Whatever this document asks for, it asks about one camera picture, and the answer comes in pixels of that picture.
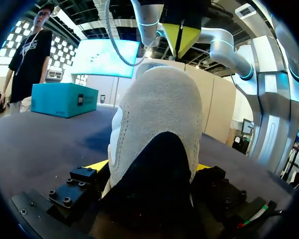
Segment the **yellow plate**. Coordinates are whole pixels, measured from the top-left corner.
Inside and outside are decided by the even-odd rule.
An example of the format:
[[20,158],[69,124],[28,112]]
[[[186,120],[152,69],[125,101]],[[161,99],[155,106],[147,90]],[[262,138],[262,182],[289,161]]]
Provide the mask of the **yellow plate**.
[[[86,166],[85,168],[92,168],[92,169],[95,169],[97,171],[100,171],[101,168],[103,168],[104,165],[107,164],[107,162],[108,162],[108,160],[104,160],[102,162],[95,163],[95,164],[92,164],[90,166]],[[210,167],[208,167],[206,165],[202,165],[202,164],[199,163],[198,166],[197,166],[197,171],[201,170],[201,169],[204,169],[204,168],[210,168]]]

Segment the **glasses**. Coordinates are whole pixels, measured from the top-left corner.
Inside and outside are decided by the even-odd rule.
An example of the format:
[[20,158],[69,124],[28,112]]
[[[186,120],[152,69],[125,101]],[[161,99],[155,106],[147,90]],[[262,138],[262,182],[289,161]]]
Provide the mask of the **glasses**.
[[49,16],[50,14],[47,12],[39,12],[37,16]]

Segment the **lanyard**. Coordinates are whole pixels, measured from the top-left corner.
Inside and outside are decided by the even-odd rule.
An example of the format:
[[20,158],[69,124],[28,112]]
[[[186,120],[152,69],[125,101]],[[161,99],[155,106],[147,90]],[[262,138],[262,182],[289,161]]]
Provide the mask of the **lanyard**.
[[21,63],[20,63],[20,65],[19,65],[18,70],[15,72],[15,75],[18,74],[18,72],[19,72],[19,70],[20,70],[20,68],[21,68],[21,65],[23,64],[25,55],[27,54],[28,50],[30,50],[33,41],[35,40],[35,38],[36,38],[36,36],[39,34],[39,32],[41,32],[41,30],[38,31],[38,32],[36,33],[36,35],[34,36],[34,38],[31,40],[30,44],[29,44],[27,47],[24,47],[24,46],[26,45],[26,42],[28,41],[28,39],[29,39],[30,36],[28,36],[28,37],[26,38],[25,43],[24,43],[24,45],[22,46],[22,60],[21,60]]

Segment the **teal box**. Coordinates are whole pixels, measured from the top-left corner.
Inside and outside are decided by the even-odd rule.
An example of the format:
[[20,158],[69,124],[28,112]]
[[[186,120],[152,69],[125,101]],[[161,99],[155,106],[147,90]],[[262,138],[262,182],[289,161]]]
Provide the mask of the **teal box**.
[[31,111],[70,118],[96,110],[98,93],[98,90],[73,83],[35,84]]

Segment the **wire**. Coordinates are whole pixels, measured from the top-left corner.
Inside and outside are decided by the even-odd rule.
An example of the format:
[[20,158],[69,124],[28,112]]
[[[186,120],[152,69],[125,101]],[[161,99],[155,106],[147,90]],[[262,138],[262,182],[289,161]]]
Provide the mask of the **wire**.
[[127,65],[129,66],[138,66],[139,64],[141,64],[144,59],[145,59],[145,56],[146,56],[146,52],[149,51],[151,48],[152,48],[152,45],[153,43],[155,43],[155,41],[160,38],[159,36],[156,37],[151,43],[150,45],[148,46],[146,52],[144,53],[144,56],[141,58],[141,60],[138,62],[138,63],[135,63],[135,64],[132,64],[130,62],[128,62],[121,54],[120,54],[120,51],[115,43],[115,40],[113,38],[113,34],[112,34],[112,31],[111,31],[111,26],[110,26],[110,1],[111,0],[106,0],[106,3],[105,3],[105,22],[106,22],[106,30],[108,32],[108,35],[109,35],[109,38],[110,38],[110,41],[114,47],[114,50],[116,51],[116,53],[118,54],[118,56],[120,57],[120,59]]
[[211,3],[213,3],[213,4],[215,4],[215,5],[218,5],[218,6],[220,6],[223,10],[225,10],[226,11],[226,9],[222,6],[222,5],[220,5],[219,3],[217,3],[217,2],[211,2]]
[[227,67],[226,67],[226,70],[227,70],[228,74],[230,75],[231,80],[233,81],[234,86],[237,88],[237,85],[236,85],[236,83],[235,83],[235,81],[234,81],[233,75],[230,73],[230,71],[228,70]]

